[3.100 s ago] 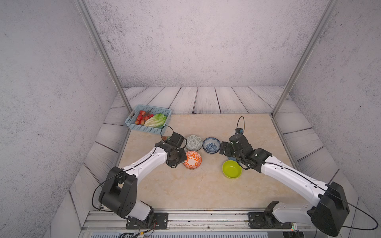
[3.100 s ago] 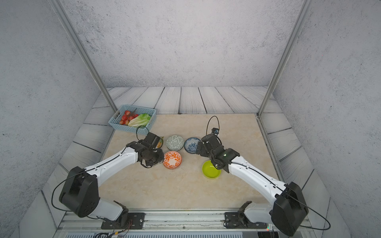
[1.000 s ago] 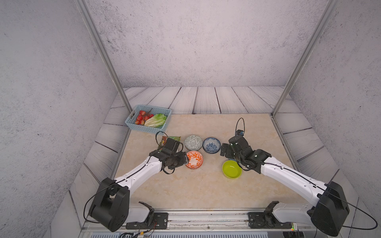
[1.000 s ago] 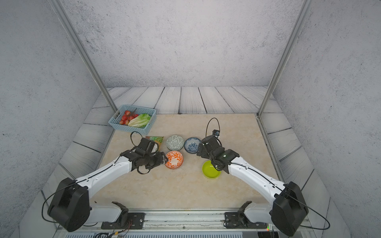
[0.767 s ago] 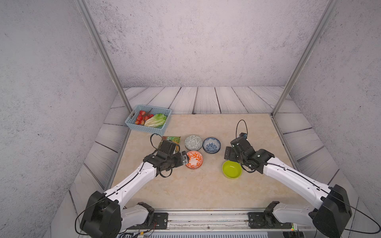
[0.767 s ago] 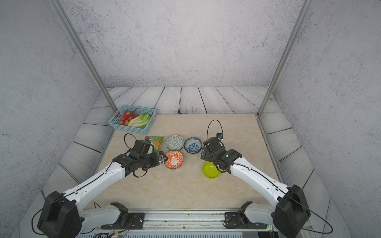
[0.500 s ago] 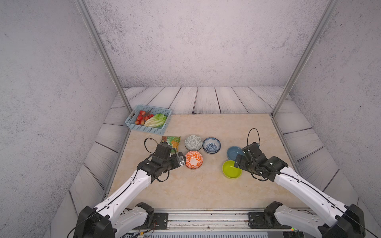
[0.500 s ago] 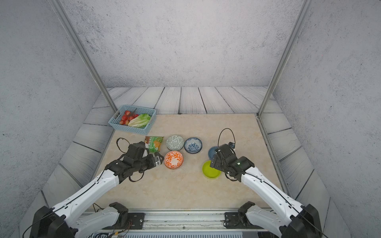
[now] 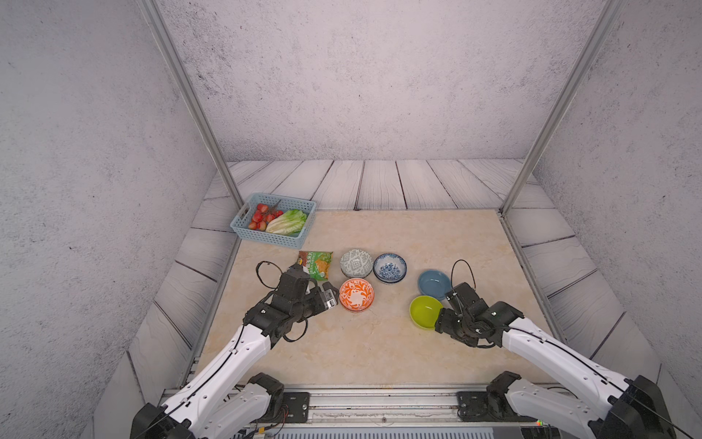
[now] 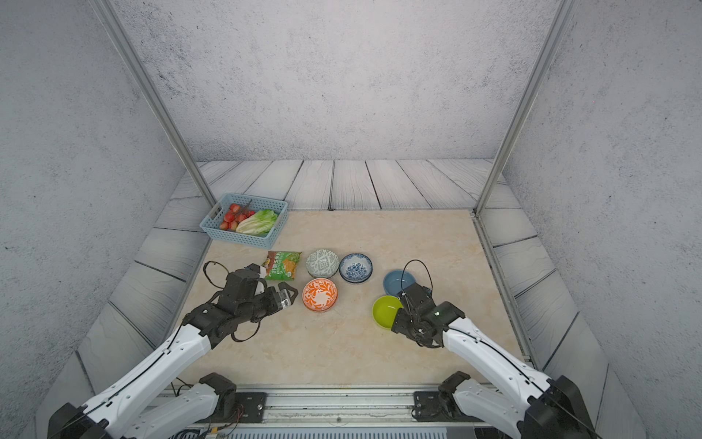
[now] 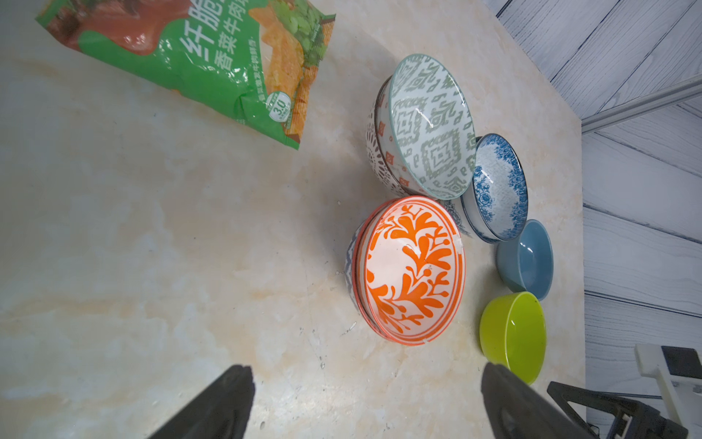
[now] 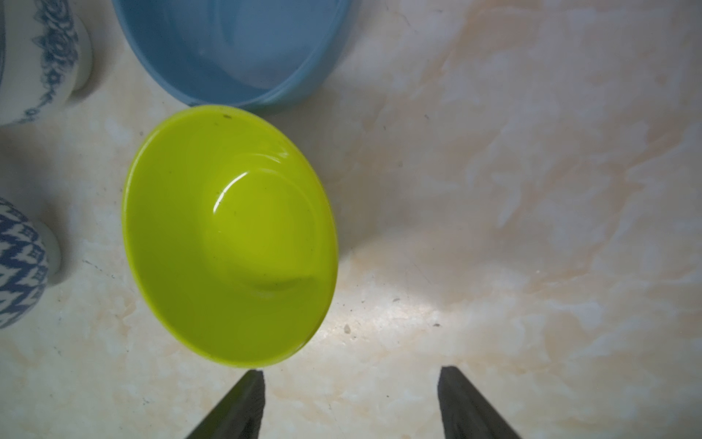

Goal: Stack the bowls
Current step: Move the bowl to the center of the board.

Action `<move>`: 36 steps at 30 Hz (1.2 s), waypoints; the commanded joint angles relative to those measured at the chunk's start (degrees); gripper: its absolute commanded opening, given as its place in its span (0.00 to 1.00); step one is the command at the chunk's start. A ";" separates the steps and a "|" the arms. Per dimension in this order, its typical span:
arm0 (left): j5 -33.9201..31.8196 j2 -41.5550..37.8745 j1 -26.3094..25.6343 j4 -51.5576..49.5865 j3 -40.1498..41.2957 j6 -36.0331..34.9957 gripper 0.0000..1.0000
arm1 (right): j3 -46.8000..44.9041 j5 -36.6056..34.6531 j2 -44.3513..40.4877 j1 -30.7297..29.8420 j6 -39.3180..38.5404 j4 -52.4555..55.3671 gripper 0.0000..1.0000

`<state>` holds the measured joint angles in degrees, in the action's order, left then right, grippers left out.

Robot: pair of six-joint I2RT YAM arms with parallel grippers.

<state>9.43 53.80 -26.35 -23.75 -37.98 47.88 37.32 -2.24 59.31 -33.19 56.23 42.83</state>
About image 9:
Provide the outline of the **lime green bowl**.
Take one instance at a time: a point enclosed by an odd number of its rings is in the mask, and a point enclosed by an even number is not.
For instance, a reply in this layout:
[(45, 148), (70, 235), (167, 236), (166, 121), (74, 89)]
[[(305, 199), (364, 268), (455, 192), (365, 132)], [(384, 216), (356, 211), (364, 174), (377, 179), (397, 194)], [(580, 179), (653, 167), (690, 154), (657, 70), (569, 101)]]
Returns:
[(431, 296), (417, 296), (409, 305), (409, 315), (416, 327), (433, 330), (444, 309), (442, 303)]

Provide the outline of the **plain blue shallow bowl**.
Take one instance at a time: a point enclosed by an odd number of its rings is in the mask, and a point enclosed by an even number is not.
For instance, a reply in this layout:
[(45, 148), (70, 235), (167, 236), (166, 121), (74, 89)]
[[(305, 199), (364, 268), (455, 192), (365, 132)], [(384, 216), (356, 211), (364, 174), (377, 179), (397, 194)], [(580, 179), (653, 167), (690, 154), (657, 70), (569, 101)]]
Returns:
[(442, 301), (452, 290), (451, 279), (441, 271), (427, 270), (418, 278), (418, 289), (423, 296)]

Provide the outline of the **orange floral bowl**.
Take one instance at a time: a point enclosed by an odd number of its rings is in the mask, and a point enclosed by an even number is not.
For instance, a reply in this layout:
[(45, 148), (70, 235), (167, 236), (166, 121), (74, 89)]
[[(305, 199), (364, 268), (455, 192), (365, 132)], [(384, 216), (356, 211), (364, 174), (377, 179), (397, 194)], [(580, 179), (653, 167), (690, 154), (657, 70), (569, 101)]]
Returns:
[(373, 304), (374, 300), (373, 286), (362, 278), (348, 279), (339, 289), (339, 301), (349, 311), (364, 311)]

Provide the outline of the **green geometric pattern bowl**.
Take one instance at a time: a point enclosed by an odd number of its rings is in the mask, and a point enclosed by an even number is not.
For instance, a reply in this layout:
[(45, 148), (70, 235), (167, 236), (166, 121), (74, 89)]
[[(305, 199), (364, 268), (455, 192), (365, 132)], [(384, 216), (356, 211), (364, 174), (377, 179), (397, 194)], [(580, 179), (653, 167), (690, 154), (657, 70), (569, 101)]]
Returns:
[(342, 255), (340, 269), (347, 278), (366, 278), (372, 272), (373, 262), (367, 251), (351, 249)]

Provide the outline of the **blue floral bowl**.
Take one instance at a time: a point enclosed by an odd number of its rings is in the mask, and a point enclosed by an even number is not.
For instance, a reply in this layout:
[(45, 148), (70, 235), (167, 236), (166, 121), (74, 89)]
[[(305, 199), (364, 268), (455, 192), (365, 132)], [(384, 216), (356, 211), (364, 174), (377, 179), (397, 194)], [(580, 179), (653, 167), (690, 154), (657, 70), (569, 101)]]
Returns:
[(386, 252), (380, 254), (373, 263), (373, 274), (384, 284), (396, 284), (402, 281), (408, 272), (406, 261), (398, 254)]

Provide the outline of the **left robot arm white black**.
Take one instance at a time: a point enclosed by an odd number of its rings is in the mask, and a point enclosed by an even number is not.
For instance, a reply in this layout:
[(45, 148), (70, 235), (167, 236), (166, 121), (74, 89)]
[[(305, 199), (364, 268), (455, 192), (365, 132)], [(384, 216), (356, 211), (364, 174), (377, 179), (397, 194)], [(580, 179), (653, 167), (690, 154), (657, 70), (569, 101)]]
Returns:
[(308, 324), (338, 303), (339, 291), (319, 282), (299, 263), (244, 316), (220, 353), (160, 406), (146, 404), (133, 419), (133, 438), (232, 438), (250, 424), (278, 424), (286, 417), (284, 386), (265, 373), (239, 382), (297, 323)]

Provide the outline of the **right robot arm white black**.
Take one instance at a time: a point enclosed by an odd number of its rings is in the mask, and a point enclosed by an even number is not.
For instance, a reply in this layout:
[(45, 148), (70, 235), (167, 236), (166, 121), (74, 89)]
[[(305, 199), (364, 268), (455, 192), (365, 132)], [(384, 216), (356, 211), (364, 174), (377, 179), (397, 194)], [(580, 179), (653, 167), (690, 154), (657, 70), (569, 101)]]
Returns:
[(434, 328), (475, 349), (521, 356), (566, 389), (558, 393), (504, 371), (486, 387), (482, 405), (500, 422), (531, 418), (578, 438), (675, 438), (683, 431), (659, 387), (642, 375), (611, 371), (566, 346), (508, 305), (486, 305), (467, 283), (446, 295)]

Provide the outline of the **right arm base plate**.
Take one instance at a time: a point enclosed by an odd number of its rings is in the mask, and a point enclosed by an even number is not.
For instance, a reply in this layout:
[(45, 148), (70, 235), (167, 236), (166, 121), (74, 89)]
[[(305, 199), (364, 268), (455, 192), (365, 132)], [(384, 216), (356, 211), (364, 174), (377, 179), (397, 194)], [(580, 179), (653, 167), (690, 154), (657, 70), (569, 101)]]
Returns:
[(462, 422), (532, 423), (536, 419), (521, 416), (509, 406), (506, 397), (488, 391), (459, 391), (457, 415)]

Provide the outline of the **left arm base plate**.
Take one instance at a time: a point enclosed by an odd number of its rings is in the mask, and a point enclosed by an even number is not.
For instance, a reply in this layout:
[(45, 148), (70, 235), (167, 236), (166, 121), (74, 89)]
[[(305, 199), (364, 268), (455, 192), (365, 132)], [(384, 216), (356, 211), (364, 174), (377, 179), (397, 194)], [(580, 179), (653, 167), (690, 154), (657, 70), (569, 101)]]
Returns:
[(310, 409), (310, 393), (285, 391), (272, 396), (266, 413), (258, 424), (305, 424)]

